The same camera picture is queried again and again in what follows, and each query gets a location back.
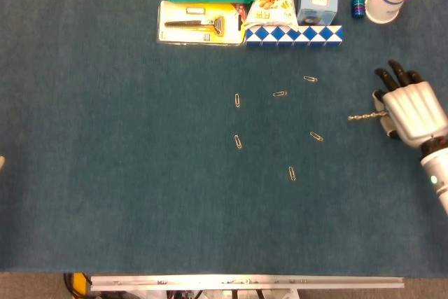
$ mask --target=colorful spool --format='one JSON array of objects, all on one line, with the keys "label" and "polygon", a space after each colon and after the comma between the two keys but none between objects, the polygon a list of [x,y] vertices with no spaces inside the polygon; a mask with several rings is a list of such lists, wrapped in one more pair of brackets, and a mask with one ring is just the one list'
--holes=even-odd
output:
[{"label": "colorful spool", "polygon": [[351,0],[351,16],[353,18],[365,17],[365,2],[364,0]]}]

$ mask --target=dark teal mat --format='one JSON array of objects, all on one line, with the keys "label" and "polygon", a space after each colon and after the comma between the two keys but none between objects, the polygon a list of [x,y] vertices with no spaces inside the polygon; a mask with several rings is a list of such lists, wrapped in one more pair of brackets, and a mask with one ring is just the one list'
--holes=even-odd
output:
[{"label": "dark teal mat", "polygon": [[448,277],[418,151],[347,122],[388,58],[448,109],[448,0],[339,0],[343,46],[309,50],[159,45],[159,0],[0,4],[1,270]]}]

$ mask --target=floor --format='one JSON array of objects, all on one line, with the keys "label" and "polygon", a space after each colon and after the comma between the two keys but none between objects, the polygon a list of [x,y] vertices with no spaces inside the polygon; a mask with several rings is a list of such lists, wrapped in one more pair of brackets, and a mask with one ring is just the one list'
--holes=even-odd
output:
[{"label": "floor", "polygon": [[[447,299],[448,279],[406,279],[404,289],[300,291],[301,299]],[[70,299],[61,274],[0,273],[2,299]]]}]

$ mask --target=white robotic hand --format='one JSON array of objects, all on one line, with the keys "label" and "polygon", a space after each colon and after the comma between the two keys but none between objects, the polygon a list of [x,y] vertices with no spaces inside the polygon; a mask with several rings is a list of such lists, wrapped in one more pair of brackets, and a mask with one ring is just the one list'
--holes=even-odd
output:
[{"label": "white robotic hand", "polygon": [[390,137],[421,149],[421,165],[448,213],[447,115],[430,84],[417,72],[406,72],[393,60],[388,63],[400,85],[387,70],[375,70],[389,90],[373,92],[381,124]]}]

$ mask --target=robotic hand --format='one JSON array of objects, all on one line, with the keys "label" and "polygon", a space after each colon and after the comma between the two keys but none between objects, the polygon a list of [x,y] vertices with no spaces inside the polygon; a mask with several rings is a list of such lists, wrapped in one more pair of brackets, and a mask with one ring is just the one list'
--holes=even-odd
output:
[{"label": "robotic hand", "polygon": [[430,84],[417,72],[405,71],[393,60],[388,63],[397,76],[399,85],[387,70],[375,70],[389,92],[373,92],[378,112],[349,117],[349,120],[380,117],[381,125],[388,136],[401,139],[413,148],[420,148],[421,165],[448,213],[447,115]]}]

